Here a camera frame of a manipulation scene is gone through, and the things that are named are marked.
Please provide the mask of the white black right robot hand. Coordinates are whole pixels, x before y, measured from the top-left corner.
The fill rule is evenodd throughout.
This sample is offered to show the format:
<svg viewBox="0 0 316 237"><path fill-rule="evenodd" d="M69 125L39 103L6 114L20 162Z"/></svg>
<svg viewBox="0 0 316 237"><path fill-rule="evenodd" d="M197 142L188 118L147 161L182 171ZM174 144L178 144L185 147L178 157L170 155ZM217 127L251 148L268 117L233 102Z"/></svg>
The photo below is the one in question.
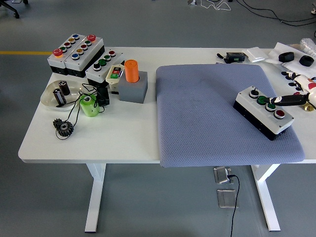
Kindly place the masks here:
<svg viewBox="0 0 316 237"><path fill-rule="evenodd" d="M309 103L316 108L316 83L315 78L308 78L305 75L299 75L294 72L281 72L286 79L290 79L298 91L304 94L285 95L273 98L266 98L265 102L276 106L296 106Z"/></svg>

